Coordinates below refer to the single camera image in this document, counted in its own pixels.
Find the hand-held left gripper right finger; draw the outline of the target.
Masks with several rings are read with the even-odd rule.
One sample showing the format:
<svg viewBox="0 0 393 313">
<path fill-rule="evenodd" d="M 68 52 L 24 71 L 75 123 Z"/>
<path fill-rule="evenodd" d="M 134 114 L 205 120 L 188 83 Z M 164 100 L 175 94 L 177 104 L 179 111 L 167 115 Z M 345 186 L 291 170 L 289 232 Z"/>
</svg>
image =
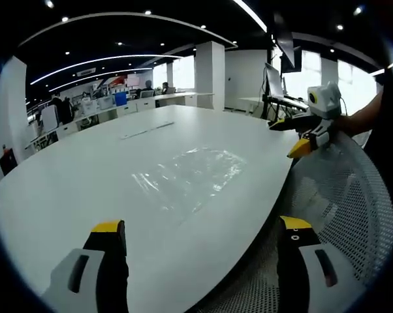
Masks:
<svg viewBox="0 0 393 313">
<path fill-rule="evenodd" d="M 349 312 L 366 289 L 344 254 L 300 218 L 281 216 L 280 230 L 278 311 Z"/>
</svg>

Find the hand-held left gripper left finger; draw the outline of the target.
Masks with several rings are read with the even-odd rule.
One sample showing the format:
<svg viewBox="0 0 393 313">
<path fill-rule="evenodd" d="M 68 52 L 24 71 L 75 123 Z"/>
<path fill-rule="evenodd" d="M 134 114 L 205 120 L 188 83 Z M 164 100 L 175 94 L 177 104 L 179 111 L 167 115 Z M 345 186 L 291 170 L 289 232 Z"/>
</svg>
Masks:
<svg viewBox="0 0 393 313">
<path fill-rule="evenodd" d="M 41 299 L 52 312 L 128 312 L 125 223 L 97 224 L 52 270 Z"/>
</svg>

